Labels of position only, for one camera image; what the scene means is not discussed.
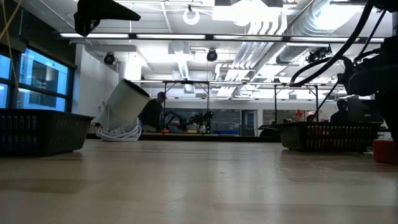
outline ceiling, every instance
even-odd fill
[[[287,19],[291,21],[310,0],[297,0],[297,6],[287,10]],[[212,1],[204,1],[205,6],[201,7],[205,12],[212,10]],[[73,14],[76,12],[75,0],[30,0],[23,1],[22,5],[25,9],[35,14],[60,32],[75,32]],[[249,26],[240,27],[231,21],[214,21],[211,15],[201,13],[200,20],[196,25],[188,25],[182,19],[186,6],[169,6],[165,5],[166,15],[162,11],[160,5],[133,5],[123,4],[127,8],[132,9],[139,15],[141,20],[139,22],[129,21],[101,21],[101,24],[95,29],[95,32],[135,32],[135,33],[183,33],[183,34],[246,34]],[[360,12],[355,14],[353,18],[345,25],[335,30],[332,35],[349,36],[356,26],[360,17]],[[368,36],[379,14],[372,13],[365,28],[360,36]],[[375,36],[388,37],[392,35],[392,18],[389,13],[386,14],[381,22]],[[93,42],[100,44],[100,46],[113,45],[135,45],[146,64],[142,68],[143,74],[148,73],[171,73],[176,70],[177,62],[168,57],[168,45],[170,41],[164,40],[99,40]],[[208,49],[216,49],[218,53],[219,62],[226,60],[232,61],[241,47],[240,42],[207,42],[207,41],[191,41],[191,52],[195,52],[195,57],[188,61],[190,70],[211,70],[214,71],[217,63],[206,61],[206,53]],[[333,52],[336,52],[341,45],[333,44]],[[353,45],[347,52],[347,56],[353,58],[357,55],[363,46],[361,44]],[[368,49],[376,48],[377,45],[370,45]],[[284,71],[284,77],[291,77],[303,64],[288,66]],[[332,66],[329,71],[325,72],[322,80],[330,79],[330,77],[343,71],[340,64]]]

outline glass window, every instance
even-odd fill
[[[10,78],[11,59],[0,55],[0,78]]]
[[[17,108],[65,111],[65,99],[20,88]]]
[[[8,86],[5,84],[0,84],[0,108],[7,107],[7,94]]]
[[[33,50],[22,54],[19,82],[67,94],[68,68]]]

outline black basket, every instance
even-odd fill
[[[302,152],[366,152],[377,138],[381,123],[285,123],[279,124],[282,145]]]
[[[50,110],[0,109],[0,156],[48,156],[81,149],[92,119]]]

